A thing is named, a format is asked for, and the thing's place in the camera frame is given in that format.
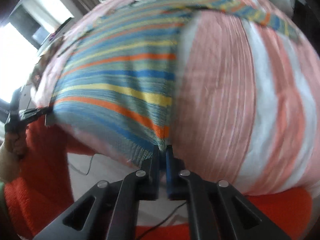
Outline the person left hand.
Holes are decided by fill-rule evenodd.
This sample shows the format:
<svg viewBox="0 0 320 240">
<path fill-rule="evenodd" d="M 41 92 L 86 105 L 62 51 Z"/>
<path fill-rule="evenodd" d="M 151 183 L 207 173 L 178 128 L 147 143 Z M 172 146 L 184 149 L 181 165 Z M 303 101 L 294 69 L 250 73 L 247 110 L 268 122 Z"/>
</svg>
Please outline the person left hand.
<svg viewBox="0 0 320 240">
<path fill-rule="evenodd" d="M 26 129 L 19 132 L 6 132 L 1 145 L 1 182 L 9 183 L 16 179 L 20 172 L 20 159 L 27 151 Z"/>
</svg>

